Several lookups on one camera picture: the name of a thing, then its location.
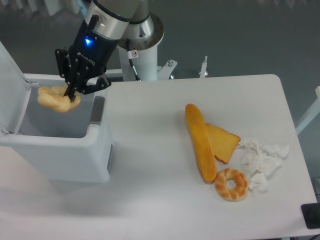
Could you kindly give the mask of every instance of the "bread slice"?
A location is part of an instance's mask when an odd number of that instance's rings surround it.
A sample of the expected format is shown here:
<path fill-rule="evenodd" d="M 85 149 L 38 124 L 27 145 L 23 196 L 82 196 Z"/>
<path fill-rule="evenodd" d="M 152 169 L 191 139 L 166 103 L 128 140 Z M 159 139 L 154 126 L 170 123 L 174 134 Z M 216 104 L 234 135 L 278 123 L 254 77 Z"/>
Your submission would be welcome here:
<path fill-rule="evenodd" d="M 209 123 L 206 124 L 206 128 L 209 133 L 214 157 L 219 162 L 227 164 L 241 138 Z"/>

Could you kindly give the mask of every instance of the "blue led light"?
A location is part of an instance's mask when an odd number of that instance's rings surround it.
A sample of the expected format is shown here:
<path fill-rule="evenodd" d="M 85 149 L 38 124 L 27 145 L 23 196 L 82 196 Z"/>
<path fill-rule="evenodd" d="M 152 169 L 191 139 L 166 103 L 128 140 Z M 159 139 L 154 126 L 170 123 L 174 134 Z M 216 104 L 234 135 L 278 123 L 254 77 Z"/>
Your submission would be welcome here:
<path fill-rule="evenodd" d="M 92 40 L 86 38 L 86 39 L 85 39 L 85 44 L 86 44 L 87 46 L 90 46 L 90 45 L 92 44 Z"/>

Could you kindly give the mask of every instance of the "bagel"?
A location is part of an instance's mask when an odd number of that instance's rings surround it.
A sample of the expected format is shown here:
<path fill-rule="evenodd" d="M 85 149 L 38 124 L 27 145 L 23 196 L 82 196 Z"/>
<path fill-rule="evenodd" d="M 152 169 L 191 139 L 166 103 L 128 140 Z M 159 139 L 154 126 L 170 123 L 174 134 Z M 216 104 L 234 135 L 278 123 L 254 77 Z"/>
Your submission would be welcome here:
<path fill-rule="evenodd" d="M 227 186 L 228 180 L 233 180 L 236 186 L 230 189 Z M 222 198 L 236 202 L 247 195 L 249 184 L 246 176 L 241 171 L 229 167 L 216 174 L 214 186 Z"/>
<path fill-rule="evenodd" d="M 64 86 L 42 86 L 38 89 L 38 103 L 46 108 L 52 108 L 59 113 L 66 113 L 74 109 L 80 104 L 80 96 L 76 96 L 73 102 L 70 102 L 68 96 L 64 96 L 66 92 Z"/>

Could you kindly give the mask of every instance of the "white trash bin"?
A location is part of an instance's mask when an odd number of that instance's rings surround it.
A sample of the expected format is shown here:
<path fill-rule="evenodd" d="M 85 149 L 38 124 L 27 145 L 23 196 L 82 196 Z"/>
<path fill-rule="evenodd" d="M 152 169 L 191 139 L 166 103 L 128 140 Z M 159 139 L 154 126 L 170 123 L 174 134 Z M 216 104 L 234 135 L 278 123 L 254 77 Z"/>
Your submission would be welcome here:
<path fill-rule="evenodd" d="M 64 80 L 31 76 L 24 76 L 0 42 L 0 145 L 51 180 L 106 182 L 113 146 L 107 91 L 81 95 L 78 107 L 58 113 L 38 104 L 38 88 L 63 86 Z"/>

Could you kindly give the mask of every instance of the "warning sticker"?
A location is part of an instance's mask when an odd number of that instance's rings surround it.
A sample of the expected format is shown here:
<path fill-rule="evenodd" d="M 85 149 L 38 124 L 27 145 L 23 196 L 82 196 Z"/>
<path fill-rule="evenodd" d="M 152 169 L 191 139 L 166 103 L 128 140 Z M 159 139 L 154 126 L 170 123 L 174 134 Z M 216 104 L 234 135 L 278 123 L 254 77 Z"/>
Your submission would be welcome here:
<path fill-rule="evenodd" d="M 127 53 L 129 59 L 135 59 L 138 57 L 138 50 L 128 51 Z"/>

